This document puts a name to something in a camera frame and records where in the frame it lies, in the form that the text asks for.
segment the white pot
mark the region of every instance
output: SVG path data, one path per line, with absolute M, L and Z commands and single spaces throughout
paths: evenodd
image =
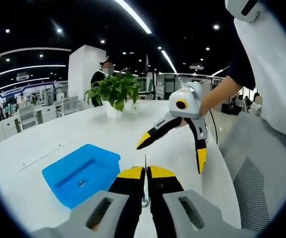
M 102 101 L 102 104 L 105 107 L 107 112 L 107 117 L 109 118 L 120 118 L 122 116 L 122 112 L 116 110 L 108 101 Z

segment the black cable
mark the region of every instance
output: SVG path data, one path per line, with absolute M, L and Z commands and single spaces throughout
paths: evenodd
M 214 128 L 215 128 L 215 131 L 216 131 L 216 144 L 218 144 L 218 135 L 217 135 L 216 123 L 215 123 L 215 120 L 214 120 L 214 117 L 213 117 L 213 113 L 212 113 L 212 111 L 210 109 L 209 109 L 209 112 L 211 113 L 212 119 L 213 119 L 213 122 L 214 122 Z

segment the gray chair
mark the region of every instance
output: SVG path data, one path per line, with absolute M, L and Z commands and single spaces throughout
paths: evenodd
M 219 149 L 238 198 L 241 226 L 261 231 L 286 201 L 286 135 L 240 113 Z
M 22 130 L 36 126 L 37 120 L 35 117 L 35 111 L 33 105 L 28 105 L 18 109 L 20 127 Z
M 69 115 L 78 111 L 78 96 L 62 99 L 61 116 Z

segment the black ceiling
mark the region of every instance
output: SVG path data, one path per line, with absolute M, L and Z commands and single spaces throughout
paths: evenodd
M 141 75 L 147 55 L 151 71 L 156 68 L 157 72 L 173 72 L 157 49 L 162 46 L 178 72 L 195 72 L 189 69 L 192 63 L 204 66 L 198 71 L 202 74 L 213 74 L 228 66 L 233 23 L 224 0 L 125 2 L 143 19 L 152 34 L 146 34 L 114 0 L 0 0 L 0 53 L 31 47 L 65 48 L 73 52 L 87 44 L 105 49 L 116 70 L 128 67 Z M 220 29 L 214 30 L 214 24 Z M 7 54 L 0 57 L 0 72 L 32 65 L 68 66 L 69 54 L 71 52 L 48 50 Z M 24 71 L 36 77 L 49 77 L 54 70 L 58 70 L 58 77 L 52 75 L 51 80 L 67 79 L 68 67 Z M 0 86 L 11 84 L 11 78 L 17 73 L 1 75 Z

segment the blue tray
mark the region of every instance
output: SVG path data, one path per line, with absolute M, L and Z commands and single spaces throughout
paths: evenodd
M 73 209 L 100 190 L 108 190 L 120 173 L 120 155 L 86 144 L 42 170 L 58 200 Z

